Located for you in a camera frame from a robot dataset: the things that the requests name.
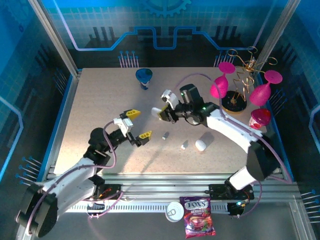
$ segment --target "candy bag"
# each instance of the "candy bag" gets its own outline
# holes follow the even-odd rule
[[[186,239],[216,235],[211,219],[210,197],[181,196],[180,203],[184,208]]]

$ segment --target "blue pin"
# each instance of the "blue pin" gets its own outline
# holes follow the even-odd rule
[[[213,64],[214,67],[216,67],[217,60],[218,60],[218,55],[215,56],[215,60],[214,60],[214,64]]]
[[[316,213],[320,213],[320,209],[318,209],[318,211],[307,211],[307,214],[316,214]]]
[[[133,55],[133,63],[134,63],[134,67],[136,68],[136,60],[135,60],[135,51],[131,51],[132,55]]]
[[[37,164],[40,164],[40,165],[41,165],[41,162],[35,160],[32,156],[29,156],[29,160],[32,160],[32,161],[36,162]]]
[[[23,162],[27,162],[27,163],[29,163],[29,164],[31,164],[31,165],[33,165],[33,166],[36,166],[37,168],[40,168],[40,166],[39,166],[39,165],[37,165],[37,164],[33,163],[33,162],[32,162],[32,161],[30,161],[30,160],[27,160],[25,157],[23,157],[23,158],[22,158],[22,161],[23,161]]]
[[[129,62],[129,51],[125,51],[126,57],[128,58],[128,62]]]
[[[39,172],[39,170],[38,170],[38,169],[36,169],[36,168],[34,168],[34,167],[30,166],[30,164],[29,164],[29,163],[27,163],[27,164],[25,165],[25,167],[26,167],[27,169],[32,169],[32,170],[35,170],[35,171]]]
[[[273,98],[277,95],[278,92],[279,92],[279,90],[276,89],[275,92],[274,92],[274,94],[272,94],[272,96],[269,98],[269,101],[270,101],[271,99],[273,99]]]
[[[306,192],[306,193],[301,194],[301,196],[308,195],[308,194],[315,195],[316,194],[316,190],[312,189],[310,192]]]
[[[129,56],[129,58],[130,58],[130,62],[131,62],[131,67],[133,68],[133,67],[134,67],[134,63],[133,63],[133,61],[132,61],[133,57],[132,57],[132,56]]]
[[[123,56],[126,67],[128,67],[127,56]]]
[[[36,177],[31,176],[30,174],[26,173],[25,171],[23,172],[23,174],[22,174],[22,175],[23,175],[24,177],[29,177],[29,178],[32,178],[32,179],[37,180],[37,178],[36,178]]]
[[[136,60],[136,67],[139,68],[139,60],[138,60],[138,56],[135,56],[135,60]]]
[[[118,56],[118,59],[119,59],[120,67],[123,68],[122,62],[121,62],[121,56]]]
[[[21,185],[24,184],[24,185],[30,186],[30,184],[24,182],[23,180],[20,180],[20,181],[19,181],[19,184],[21,184]]]
[[[25,171],[27,171],[27,172],[29,172],[29,173],[31,173],[31,174],[34,174],[34,175],[37,175],[35,172],[33,172],[33,171],[30,171],[30,170],[28,170],[28,169],[26,169],[25,167],[23,167],[22,165],[19,165],[19,167],[18,167],[20,170],[25,170]]]
[[[34,181],[31,181],[30,179],[27,179],[27,178],[25,178],[25,177],[23,177],[23,176],[20,176],[18,173],[15,175],[15,178],[16,179],[23,179],[23,180],[26,180],[26,181],[29,181],[29,182],[34,182]]]
[[[306,205],[306,204],[319,204],[319,199],[316,199],[314,201],[305,202],[304,205]]]
[[[220,54],[219,54],[219,56],[218,56],[218,62],[216,63],[217,65],[219,64],[219,61],[220,61],[220,57],[221,57],[221,54],[223,53],[223,51],[222,50],[220,50]]]

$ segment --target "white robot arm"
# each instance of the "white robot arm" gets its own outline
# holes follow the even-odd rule
[[[163,93],[161,97],[167,105],[163,109],[158,109],[157,115],[161,120],[174,124],[180,118],[185,120],[192,118],[193,122],[197,123],[196,125],[201,124],[220,132],[238,144],[247,153],[246,166],[235,172],[225,183],[231,188],[232,193],[235,194],[255,181],[263,181],[279,166],[279,162],[269,149],[256,137],[252,136],[252,133],[255,133],[258,137],[270,142],[271,138],[275,136],[274,133],[264,134],[243,124],[225,112],[222,115],[219,106],[212,102],[204,102],[193,84],[181,87],[180,94],[183,102],[180,102],[170,90],[166,90]]]
[[[133,127],[132,120],[139,114],[139,111],[131,109],[113,120],[113,123],[118,125],[119,129],[110,134],[106,133],[113,149],[116,149],[125,141],[129,141],[137,147],[149,142],[151,131],[135,138],[130,132]],[[107,154],[111,148],[104,138],[103,131],[103,128],[99,127],[91,132],[88,142],[90,146],[87,151],[79,162],[66,172],[75,171],[68,174],[65,174],[65,172],[44,184],[34,183],[27,188],[16,217],[17,223],[24,227],[27,226],[36,203],[54,184],[56,184],[56,187],[47,193],[30,225],[31,233],[39,238],[46,235],[54,227],[59,216],[79,201],[90,197],[96,200],[105,199],[119,190],[120,186],[113,186],[114,189],[111,189],[110,185],[105,184],[105,180],[97,175],[101,168],[91,167],[106,166],[111,158]]]

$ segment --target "pink wine glass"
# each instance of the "pink wine glass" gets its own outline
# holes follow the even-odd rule
[[[264,78],[268,81],[268,83],[257,86],[249,98],[254,105],[259,107],[265,105],[270,98],[270,84],[279,84],[282,82],[282,75],[274,70],[266,71]]]
[[[223,72],[222,76],[217,77],[214,82],[218,86],[220,93],[221,93],[221,98],[224,98],[227,94],[229,83],[228,79],[226,78],[226,74],[233,74],[236,70],[236,67],[227,61],[223,61],[219,64],[219,70]],[[219,98],[219,93],[216,88],[216,86],[213,84],[210,88],[210,93],[212,97],[214,98]]]

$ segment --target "purple cable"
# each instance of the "purple cable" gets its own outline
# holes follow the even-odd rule
[[[35,216],[38,208],[40,207],[41,203],[44,201],[44,199],[45,199],[46,196],[50,193],[50,191],[52,191],[65,177],[67,177],[69,174],[71,174],[71,173],[73,173],[73,172],[75,172],[75,171],[77,171],[77,170],[83,169],[83,168],[111,169],[111,168],[113,168],[113,167],[116,165],[116,163],[117,163],[117,155],[116,155],[115,149],[114,149],[114,147],[112,146],[112,144],[111,144],[111,142],[110,142],[110,140],[109,140],[109,138],[108,138],[108,136],[107,136],[107,133],[106,133],[106,128],[107,128],[110,124],[112,124],[112,123],[113,123],[113,121],[108,122],[108,123],[104,126],[104,128],[103,128],[103,136],[104,136],[106,142],[108,143],[108,145],[109,145],[109,147],[110,147],[110,150],[112,151],[113,158],[114,158],[113,164],[112,164],[111,166],[81,165],[81,166],[75,167],[75,168],[73,168],[73,169],[71,169],[71,170],[63,173],[63,174],[61,175],[61,177],[60,177],[54,184],[52,184],[52,185],[48,188],[48,190],[47,190],[46,192],[43,193],[43,195],[40,197],[39,201],[38,201],[38,202],[36,203],[36,205],[34,206],[32,212],[31,212],[31,214],[30,214],[30,217],[29,217],[29,219],[28,219],[28,222],[27,222],[27,224],[26,224],[26,227],[25,227],[25,229],[26,229],[26,231],[27,231],[27,233],[26,233],[27,235],[30,236],[30,235],[32,234],[31,231],[30,231],[31,222],[32,222],[32,220],[34,219],[34,216]],[[118,200],[117,200],[115,203],[117,203],[117,202],[119,201],[119,199],[122,197],[122,195],[123,195],[123,193],[120,195],[120,197],[118,198]]]
[[[283,178],[280,178],[280,177],[277,177],[277,176],[268,176],[269,179],[274,179],[274,180],[277,180],[277,181],[280,181],[280,182],[283,182],[285,184],[288,183],[287,180],[283,179]]]
[[[262,196],[262,184],[261,184],[261,182],[260,181],[257,181],[258,183],[259,183],[259,185],[260,185],[260,194],[259,194],[259,197],[258,197],[258,200],[256,201],[256,203],[253,205],[253,207],[249,210],[249,211],[247,211],[247,212],[245,212],[244,214],[242,214],[242,215],[239,215],[239,216],[233,216],[233,217],[235,217],[235,218],[243,218],[244,216],[247,216],[248,214],[250,214],[253,210],[255,210],[255,208],[258,206],[258,204],[259,204],[259,202],[260,202],[260,200],[261,200],[261,196]]]
[[[219,110],[220,110],[220,114],[221,116],[223,116],[223,118],[231,123],[232,125],[236,126],[237,128],[239,129],[242,129],[243,131],[249,133],[251,136],[255,137],[256,139],[259,139],[261,142],[263,142],[264,145],[266,145],[266,147],[272,152],[272,154],[275,156],[275,158],[277,159],[277,161],[279,162],[279,164],[281,165],[283,171],[285,172],[285,175],[287,176],[288,180],[285,180],[285,183],[287,184],[292,184],[292,178],[291,178],[291,175],[289,174],[285,164],[282,162],[281,158],[279,157],[279,155],[277,154],[277,152],[273,149],[273,147],[266,141],[264,140],[262,137],[260,137],[259,135],[255,134],[254,132],[250,131],[249,129],[247,129],[246,127],[242,126],[241,124],[233,121],[232,119],[229,119],[228,117],[226,117],[226,115],[224,114],[223,112],[223,106],[222,106],[222,98],[221,98],[221,92],[220,92],[220,89],[218,87],[218,85],[215,83],[215,81],[213,81],[213,79],[211,77],[209,77],[208,75],[204,74],[204,73],[200,73],[200,72],[194,72],[194,73],[191,73],[187,76],[185,76],[184,78],[182,78],[178,83],[177,85],[175,85],[174,87],[174,91],[177,89],[177,87],[184,81],[186,80],[187,78],[191,77],[191,76],[195,76],[195,75],[201,75],[201,76],[204,76],[206,77],[207,79],[209,79],[215,86],[215,88],[217,89],[218,91],[218,95],[219,95]]]
[[[100,214],[97,214],[97,215],[92,215],[91,217],[92,218],[99,218],[99,217],[102,217],[103,215],[107,214],[119,202],[119,200],[124,195],[124,193],[122,191],[117,192],[117,194],[120,194],[120,196],[118,197],[118,199],[107,210],[105,210],[103,213],[100,213]]]

